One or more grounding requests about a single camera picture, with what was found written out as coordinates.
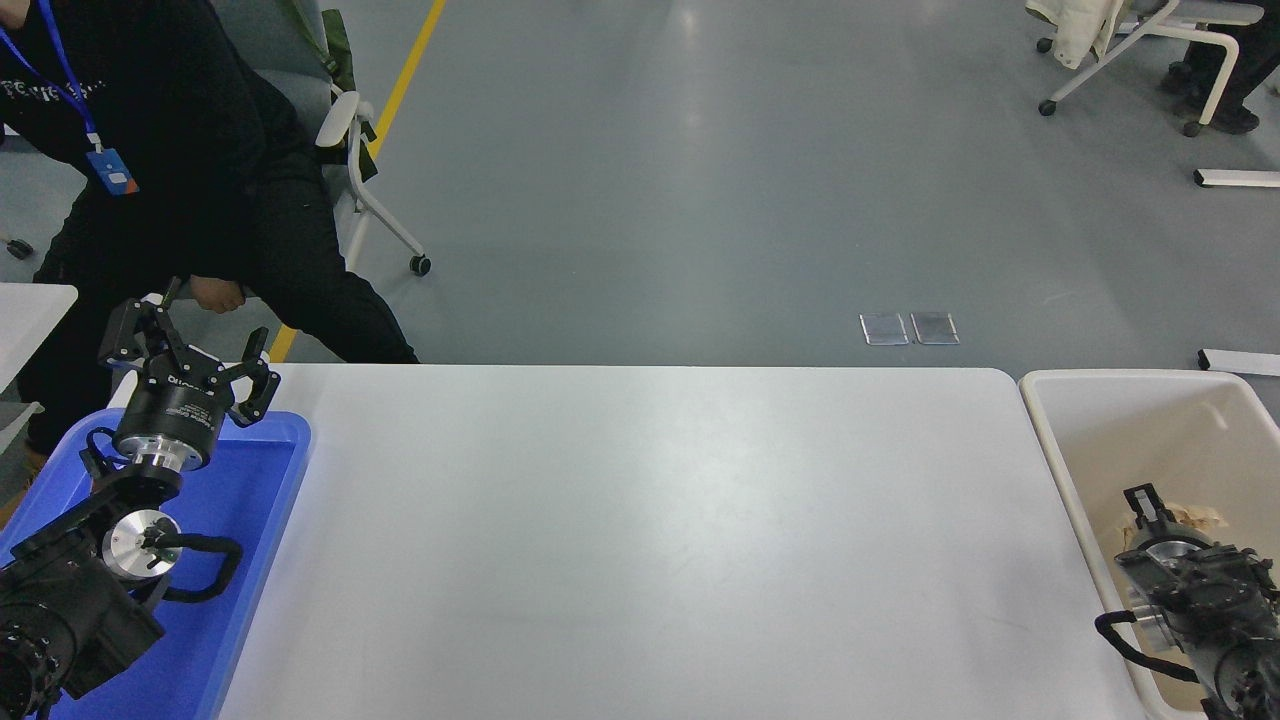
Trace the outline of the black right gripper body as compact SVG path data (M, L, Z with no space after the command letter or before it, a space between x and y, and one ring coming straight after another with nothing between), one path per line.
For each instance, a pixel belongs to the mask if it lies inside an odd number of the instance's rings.
M1124 551L1140 552L1151 557L1181 557L1187 553L1185 529L1176 521L1148 521L1133 528L1134 532L1125 542Z

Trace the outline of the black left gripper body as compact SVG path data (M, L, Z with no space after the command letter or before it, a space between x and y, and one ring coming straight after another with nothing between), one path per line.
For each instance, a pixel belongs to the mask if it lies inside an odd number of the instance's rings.
M209 462L232 395L207 382L224 368L200 351L186 360L161 354L142 361L116 428L116 451L133 462L165 452L182 462Z

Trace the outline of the person's left hand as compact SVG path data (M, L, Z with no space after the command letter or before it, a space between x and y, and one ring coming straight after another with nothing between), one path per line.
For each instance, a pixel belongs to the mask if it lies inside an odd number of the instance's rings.
M246 304L244 291L237 281L192 275L188 287L197 305L210 313L233 313Z

